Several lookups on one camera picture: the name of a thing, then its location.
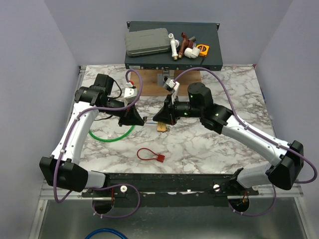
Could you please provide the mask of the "brass padlock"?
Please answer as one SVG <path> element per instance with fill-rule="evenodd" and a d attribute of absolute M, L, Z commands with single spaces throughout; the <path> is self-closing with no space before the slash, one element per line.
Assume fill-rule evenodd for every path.
<path fill-rule="evenodd" d="M 168 128 L 167 128 L 165 123 L 154 121 L 152 116 L 144 116 L 143 120 L 144 120 L 145 124 L 156 125 L 158 132 L 167 132 L 168 131 Z"/>

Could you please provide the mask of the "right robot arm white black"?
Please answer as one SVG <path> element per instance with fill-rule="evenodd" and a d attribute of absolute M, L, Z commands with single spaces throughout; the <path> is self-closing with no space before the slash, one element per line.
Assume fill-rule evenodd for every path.
<path fill-rule="evenodd" d="M 206 129 L 230 137 L 265 158 L 267 163 L 263 165 L 236 170 L 229 183 L 229 189 L 235 195 L 265 184 L 283 190 L 292 188 L 304 165 L 301 158 L 304 147 L 300 142 L 288 143 L 250 126 L 237 118 L 232 110 L 215 104 L 211 90 L 203 83 L 192 83 L 187 91 L 188 102 L 167 95 L 153 120 L 175 125 L 182 117 L 198 118 Z"/>

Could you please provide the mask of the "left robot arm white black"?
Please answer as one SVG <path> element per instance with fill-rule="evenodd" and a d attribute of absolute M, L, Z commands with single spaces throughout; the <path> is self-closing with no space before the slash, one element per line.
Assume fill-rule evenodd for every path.
<path fill-rule="evenodd" d="M 124 99 L 119 101 L 110 97 L 113 83 L 112 77 L 98 74 L 93 85 L 76 91 L 72 115 L 60 142 L 51 155 L 41 158 L 39 163 L 46 182 L 54 189 L 81 192 L 93 188 L 100 197 L 110 193 L 111 185 L 106 174 L 79 165 L 89 130 L 99 113 L 118 117 L 120 126 L 144 124 L 135 106 L 142 87 L 136 88 L 127 81 Z"/>

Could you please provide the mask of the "white pvc elbow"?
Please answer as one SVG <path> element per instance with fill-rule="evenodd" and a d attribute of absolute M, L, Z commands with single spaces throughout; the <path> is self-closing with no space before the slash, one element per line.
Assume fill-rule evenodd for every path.
<path fill-rule="evenodd" d="M 194 48 L 186 48 L 184 51 L 184 56 L 186 56 L 187 58 L 190 59 L 195 59 L 199 56 L 200 54 L 200 49 L 198 49 L 197 47 Z"/>

